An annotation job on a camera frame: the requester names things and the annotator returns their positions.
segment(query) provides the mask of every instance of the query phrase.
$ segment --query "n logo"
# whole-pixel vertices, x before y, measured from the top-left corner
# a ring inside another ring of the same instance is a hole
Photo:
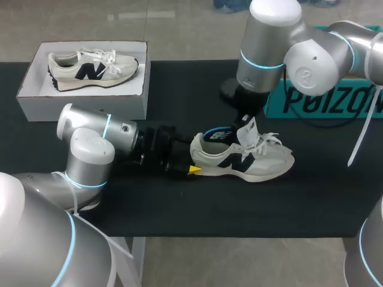
[[[227,138],[228,136],[230,136],[232,134],[232,132],[216,132],[214,133],[210,139],[225,139]]]
[[[232,169],[239,172],[246,172],[253,164],[254,160],[256,159],[252,154],[249,154],[244,161],[242,161],[242,154],[230,154],[218,166],[225,168],[232,165]]]
[[[105,69],[104,64],[100,63],[95,71],[95,64],[93,63],[85,63],[81,66],[80,70],[78,70],[76,79],[83,80],[85,76],[88,76],[90,80],[101,80],[102,76],[105,72],[101,73]]]

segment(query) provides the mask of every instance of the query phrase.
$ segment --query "shoelace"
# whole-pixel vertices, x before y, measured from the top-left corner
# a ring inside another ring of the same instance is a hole
[[[256,152],[261,155],[266,155],[267,142],[272,144],[278,143],[282,145],[282,142],[275,137],[277,133],[264,133],[263,135],[258,134],[256,140],[245,149],[246,153]]]
[[[106,71],[107,68],[109,68],[109,71],[112,75],[117,75],[117,73],[122,73],[121,69],[118,68],[114,62],[115,62],[115,50],[111,50],[110,52],[105,52],[100,49],[94,49],[93,53],[89,52],[83,52],[78,51],[77,52],[77,58],[80,59],[82,55],[86,55],[89,57],[92,57],[94,61],[97,62],[104,62],[106,64],[106,67],[104,70],[102,70],[100,73],[98,73],[97,76],[100,76],[102,73]]]

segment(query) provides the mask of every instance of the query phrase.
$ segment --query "white sneaker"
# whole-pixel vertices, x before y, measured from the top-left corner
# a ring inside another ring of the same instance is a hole
[[[128,81],[137,68],[137,59],[116,55],[115,50],[81,49],[69,56],[48,55],[48,72],[59,91],[89,86],[115,87]]]
[[[235,134],[231,127],[199,133],[190,145],[197,175],[236,175],[248,182],[268,181],[294,164],[291,150],[274,133],[258,134],[256,119]]]

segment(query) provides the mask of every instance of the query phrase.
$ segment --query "shoebox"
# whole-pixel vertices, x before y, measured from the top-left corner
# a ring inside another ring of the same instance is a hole
[[[366,26],[371,30],[383,32],[383,27]],[[371,82],[364,78],[346,77],[323,96],[307,96],[286,79],[287,94],[284,91],[284,80],[271,93],[265,106],[268,118],[366,118],[375,92],[369,90]],[[379,96],[373,118],[383,118],[383,99]]]
[[[85,87],[73,91],[57,91],[48,73],[48,55],[70,55],[81,48],[115,50],[138,60],[137,73],[116,87]],[[70,41],[43,42],[29,65],[19,88],[17,100],[28,121],[57,121],[62,108],[74,103],[105,111],[128,120],[146,119],[150,78],[147,42],[143,41]]]

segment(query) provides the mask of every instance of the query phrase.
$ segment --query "blue led ring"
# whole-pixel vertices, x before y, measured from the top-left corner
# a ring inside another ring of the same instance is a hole
[[[363,261],[363,264],[367,270],[367,272],[370,274],[371,278],[375,281],[375,283],[379,286],[379,287],[383,287],[383,285],[377,280],[377,278],[375,277],[375,275],[372,273],[370,267],[367,265],[367,261],[366,259],[364,258],[364,254],[363,254],[363,250],[362,250],[362,247],[361,247],[361,234],[363,233],[363,228],[364,228],[364,225],[366,224],[366,221],[363,223],[363,226],[361,227],[360,229],[360,234],[359,234],[359,250],[360,250],[360,255],[361,255],[361,259]]]
[[[108,114],[108,119],[107,119],[107,124],[105,125],[105,128],[104,128],[104,133],[102,134],[102,138],[105,139],[105,136],[107,135],[107,130],[109,128],[109,122],[110,122],[110,118],[112,117],[111,114]]]
[[[337,36],[339,39],[342,39],[349,46],[349,48],[350,48],[350,50],[352,52],[352,66],[351,66],[351,69],[350,69],[350,71],[351,71],[353,69],[354,65],[355,65],[355,51],[354,51],[354,48],[352,47],[351,43],[345,37],[343,37],[341,34],[338,34],[337,32],[329,32],[329,33],[334,35],[334,36]]]
[[[65,171],[65,176],[66,178],[68,178],[68,180],[70,182],[72,182],[73,184],[75,185],[78,185],[79,187],[85,187],[85,188],[98,188],[98,187],[103,187],[105,184],[107,184],[107,181],[105,181],[103,184],[100,184],[100,185],[84,185],[84,184],[79,184],[75,181],[73,181],[72,179],[69,178],[69,176],[66,174],[66,171]]]
[[[53,284],[51,285],[51,287],[56,287],[56,286],[60,283],[62,277],[64,276],[64,274],[65,274],[65,272],[66,272],[66,269],[68,269],[69,263],[71,262],[72,255],[73,255],[74,244],[75,244],[75,242],[76,242],[76,229],[75,229],[75,227],[74,227],[74,221],[73,221],[73,218],[72,218],[72,216],[71,216],[68,212],[66,212],[66,213],[67,213],[68,216],[69,216],[69,220],[71,221],[71,227],[72,227],[71,244],[70,244],[70,246],[69,246],[69,251],[68,251],[68,254],[67,254],[66,259],[65,259],[65,261],[64,261],[64,265],[62,266],[59,275],[57,275],[57,278],[56,278],[56,280],[53,282]]]
[[[261,66],[261,65],[257,65],[255,63],[253,63],[252,61],[250,61],[249,59],[247,59],[244,55],[244,52],[242,52],[241,50],[241,55],[242,55],[242,58],[244,58],[244,60],[249,63],[251,66],[254,66],[256,68],[259,68],[259,69],[266,69],[266,70],[271,70],[271,69],[278,69],[278,68],[281,68],[283,67],[285,64],[280,64],[278,66]]]

